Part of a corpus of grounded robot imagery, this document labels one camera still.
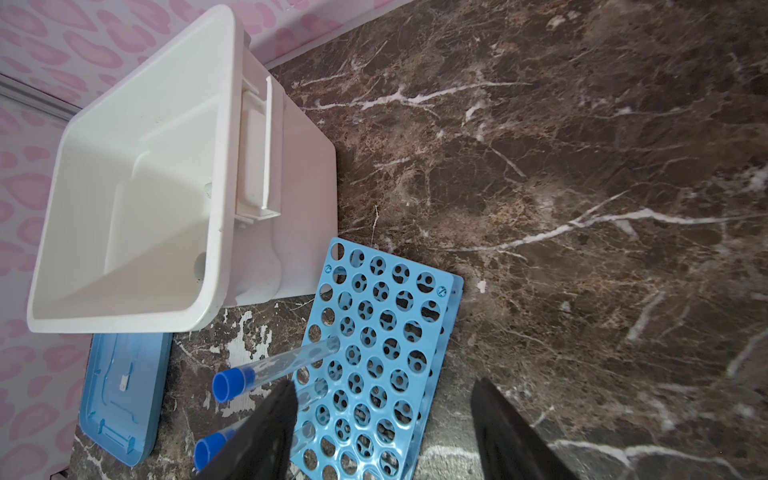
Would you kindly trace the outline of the white plastic storage box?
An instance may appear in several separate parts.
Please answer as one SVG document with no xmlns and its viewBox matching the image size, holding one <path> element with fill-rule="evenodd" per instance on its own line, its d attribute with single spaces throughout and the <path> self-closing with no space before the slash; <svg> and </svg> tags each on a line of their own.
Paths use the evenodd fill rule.
<svg viewBox="0 0 768 480">
<path fill-rule="evenodd" d="M 215 6 L 69 122 L 30 330 L 194 331 L 315 291 L 337 233 L 336 152 L 246 38 Z"/>
</svg>

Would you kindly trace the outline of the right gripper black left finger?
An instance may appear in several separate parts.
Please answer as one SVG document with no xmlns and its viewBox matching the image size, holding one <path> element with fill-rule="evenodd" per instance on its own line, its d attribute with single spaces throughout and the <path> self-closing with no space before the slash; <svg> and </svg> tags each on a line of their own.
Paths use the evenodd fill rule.
<svg viewBox="0 0 768 480">
<path fill-rule="evenodd" d="M 295 385 L 282 380 L 198 479 L 284 479 L 298 412 Z"/>
</svg>

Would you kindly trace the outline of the blue-capped test tube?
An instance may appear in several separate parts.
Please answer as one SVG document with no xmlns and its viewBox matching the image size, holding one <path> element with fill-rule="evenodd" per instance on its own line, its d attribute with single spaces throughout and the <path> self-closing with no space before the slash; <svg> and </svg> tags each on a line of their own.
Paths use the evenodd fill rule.
<svg viewBox="0 0 768 480">
<path fill-rule="evenodd" d="M 212 393 L 219 403 L 226 403 L 251 390 L 290 375 L 296 370 L 335 354 L 340 340 L 332 336 L 263 360 L 218 372 L 212 380 Z"/>
<path fill-rule="evenodd" d="M 325 380 L 319 380 L 315 386 L 305 386 L 297 392 L 298 409 L 304 410 L 312 406 L 318 400 L 323 399 L 327 395 L 327 392 L 328 386 Z M 196 442 L 194 449 L 194 465 L 198 472 L 202 471 L 203 468 L 208 465 L 246 421 L 246 418 L 242 418 L 234 424 Z M 307 444 L 310 438 L 311 434 L 309 433 L 309 428 L 300 427 L 294 434 L 291 444 L 291 453 L 297 453 L 301 447 Z"/>
</svg>

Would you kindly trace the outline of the blue plastic box lid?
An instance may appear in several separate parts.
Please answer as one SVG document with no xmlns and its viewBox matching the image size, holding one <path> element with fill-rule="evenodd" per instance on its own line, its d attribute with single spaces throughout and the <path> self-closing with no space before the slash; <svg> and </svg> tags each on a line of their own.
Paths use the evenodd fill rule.
<svg viewBox="0 0 768 480">
<path fill-rule="evenodd" d="M 79 413 L 81 430 L 128 467 L 154 449 L 169 365 L 170 333 L 96 334 Z"/>
</svg>

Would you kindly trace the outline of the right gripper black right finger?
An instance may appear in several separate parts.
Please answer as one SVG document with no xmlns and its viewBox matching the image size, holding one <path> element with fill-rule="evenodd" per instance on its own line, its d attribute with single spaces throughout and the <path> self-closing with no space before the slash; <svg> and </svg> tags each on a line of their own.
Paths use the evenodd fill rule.
<svg viewBox="0 0 768 480">
<path fill-rule="evenodd" d="M 486 479 L 577 479 L 490 379 L 474 383 L 470 406 Z"/>
</svg>

